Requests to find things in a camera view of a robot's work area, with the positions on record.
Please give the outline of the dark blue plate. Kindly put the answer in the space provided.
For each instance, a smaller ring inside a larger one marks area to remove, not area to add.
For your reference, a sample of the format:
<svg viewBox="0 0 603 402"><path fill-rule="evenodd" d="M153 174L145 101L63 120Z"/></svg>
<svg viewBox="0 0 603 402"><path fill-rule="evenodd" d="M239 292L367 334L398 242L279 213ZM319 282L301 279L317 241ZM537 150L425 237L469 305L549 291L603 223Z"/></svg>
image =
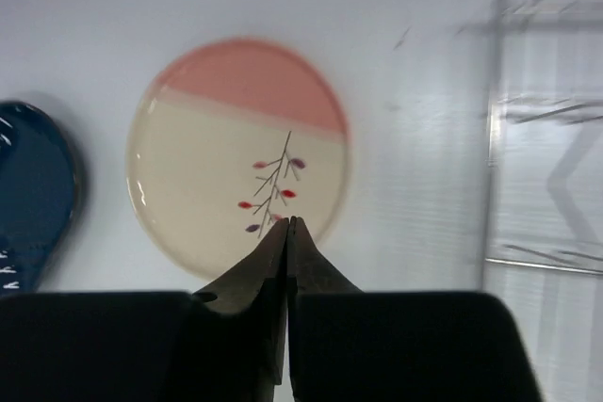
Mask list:
<svg viewBox="0 0 603 402"><path fill-rule="evenodd" d="M34 292L79 207L71 141L45 112L1 103L1 295Z"/></svg>

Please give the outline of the pink and cream plate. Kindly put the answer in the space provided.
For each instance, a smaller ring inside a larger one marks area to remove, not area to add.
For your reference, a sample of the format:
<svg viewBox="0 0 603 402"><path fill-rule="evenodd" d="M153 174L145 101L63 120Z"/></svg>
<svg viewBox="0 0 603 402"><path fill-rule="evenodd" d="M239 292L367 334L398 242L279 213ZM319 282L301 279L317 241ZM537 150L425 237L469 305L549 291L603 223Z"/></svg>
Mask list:
<svg viewBox="0 0 603 402"><path fill-rule="evenodd" d="M349 178L348 121L334 90L271 40L218 40L176 58L144 92L128 137L126 182L141 227L208 279L283 218L302 217L323 238Z"/></svg>

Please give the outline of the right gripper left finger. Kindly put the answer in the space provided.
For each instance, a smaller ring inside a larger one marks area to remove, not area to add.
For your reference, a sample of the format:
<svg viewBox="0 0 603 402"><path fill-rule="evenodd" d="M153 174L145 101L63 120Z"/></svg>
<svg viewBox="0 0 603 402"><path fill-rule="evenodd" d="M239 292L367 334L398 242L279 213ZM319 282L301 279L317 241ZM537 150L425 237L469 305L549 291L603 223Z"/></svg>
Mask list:
<svg viewBox="0 0 603 402"><path fill-rule="evenodd" d="M288 222L195 296L203 303L204 370L210 401L271 401L282 383Z"/></svg>

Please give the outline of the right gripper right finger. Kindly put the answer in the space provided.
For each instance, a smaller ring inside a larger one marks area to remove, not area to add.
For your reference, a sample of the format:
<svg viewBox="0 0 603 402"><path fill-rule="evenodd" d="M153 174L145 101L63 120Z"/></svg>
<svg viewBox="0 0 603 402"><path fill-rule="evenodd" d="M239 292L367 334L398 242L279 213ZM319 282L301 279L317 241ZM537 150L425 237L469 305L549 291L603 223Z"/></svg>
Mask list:
<svg viewBox="0 0 603 402"><path fill-rule="evenodd" d="M476 291L363 292L300 218L287 237L289 375L298 401L539 401L505 304Z"/></svg>

